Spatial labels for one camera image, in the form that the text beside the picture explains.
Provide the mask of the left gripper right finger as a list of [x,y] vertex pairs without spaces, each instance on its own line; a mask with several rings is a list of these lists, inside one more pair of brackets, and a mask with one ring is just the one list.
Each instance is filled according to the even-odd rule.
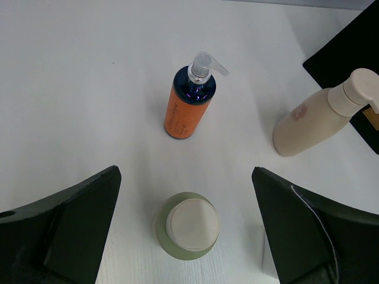
[[378,215],[252,172],[280,283],[378,283]]

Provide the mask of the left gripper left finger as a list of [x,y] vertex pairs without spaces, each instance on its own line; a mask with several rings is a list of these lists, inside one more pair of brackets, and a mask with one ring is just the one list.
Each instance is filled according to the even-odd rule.
[[85,181],[1,213],[1,283],[95,283],[121,173]]

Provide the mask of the beige pump bottle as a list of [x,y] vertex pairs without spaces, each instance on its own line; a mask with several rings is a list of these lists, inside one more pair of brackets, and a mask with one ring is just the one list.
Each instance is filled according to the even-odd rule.
[[275,127],[276,151],[290,157],[338,133],[363,107],[378,113],[378,75],[372,70],[354,70],[334,88],[317,91],[289,112]]

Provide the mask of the black canvas bag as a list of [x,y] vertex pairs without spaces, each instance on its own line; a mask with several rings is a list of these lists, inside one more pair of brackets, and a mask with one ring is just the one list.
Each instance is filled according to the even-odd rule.
[[323,89],[339,85],[358,68],[378,73],[378,1],[309,57],[303,67]]

